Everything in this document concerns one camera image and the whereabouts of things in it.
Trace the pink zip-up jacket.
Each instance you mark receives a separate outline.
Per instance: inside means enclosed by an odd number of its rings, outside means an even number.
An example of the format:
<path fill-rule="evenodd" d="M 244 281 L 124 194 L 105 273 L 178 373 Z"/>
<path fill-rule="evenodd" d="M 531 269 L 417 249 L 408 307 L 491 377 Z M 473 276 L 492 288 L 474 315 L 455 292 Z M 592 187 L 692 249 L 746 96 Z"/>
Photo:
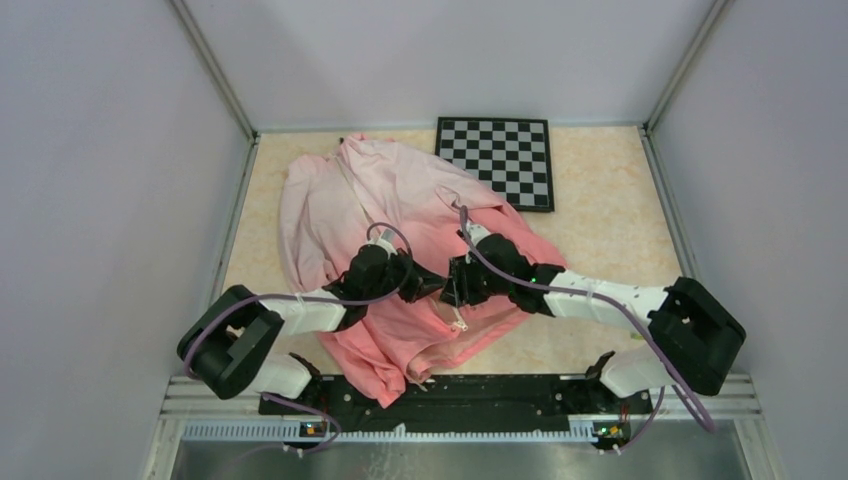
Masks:
<path fill-rule="evenodd" d="M 564 264 L 553 244 L 471 174 L 393 140 L 353 135 L 329 154 L 307 154 L 289 165 L 279 209 L 287 283 L 309 292 L 337 279 L 376 222 L 398 228 L 416 262 L 446 275 L 450 260 L 467 251 L 458 234 L 460 206 L 529 261 Z M 322 334 L 320 342 L 360 393 L 386 407 L 409 384 L 435 368 L 461 365 L 526 317 L 504 297 L 461 308 L 436 295 L 411 304 L 372 299 L 362 320 Z"/>

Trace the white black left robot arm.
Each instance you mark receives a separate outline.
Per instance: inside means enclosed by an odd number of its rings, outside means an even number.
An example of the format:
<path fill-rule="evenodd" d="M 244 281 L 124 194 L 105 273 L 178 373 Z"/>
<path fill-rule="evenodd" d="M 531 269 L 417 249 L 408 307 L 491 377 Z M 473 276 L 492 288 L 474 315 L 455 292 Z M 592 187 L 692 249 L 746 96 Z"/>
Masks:
<path fill-rule="evenodd" d="M 362 246 L 338 279 L 305 294 L 228 288 L 182 336 L 176 353 L 187 374 L 221 400 L 245 391 L 272 394 L 308 413 L 320 401 L 319 373 L 296 354 L 274 354 L 278 337 L 342 331 L 377 303 L 414 303 L 445 283 L 407 251 L 376 241 Z"/>

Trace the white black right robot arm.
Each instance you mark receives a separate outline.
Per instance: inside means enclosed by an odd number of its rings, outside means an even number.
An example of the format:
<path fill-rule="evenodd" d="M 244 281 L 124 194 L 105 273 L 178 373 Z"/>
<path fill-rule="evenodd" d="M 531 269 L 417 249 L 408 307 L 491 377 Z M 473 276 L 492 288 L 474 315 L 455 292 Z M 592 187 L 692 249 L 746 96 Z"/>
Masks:
<path fill-rule="evenodd" d="M 449 262 L 442 300 L 477 306 L 509 300 L 519 310 L 551 318 L 580 317 L 628 330 L 645 346 L 605 355 L 591 368 L 589 404 L 612 412 L 638 391 L 676 385 L 717 395 L 747 332 L 698 280 L 681 276 L 667 287 L 606 282 L 562 265 L 530 261 L 501 234 L 476 240 Z"/>

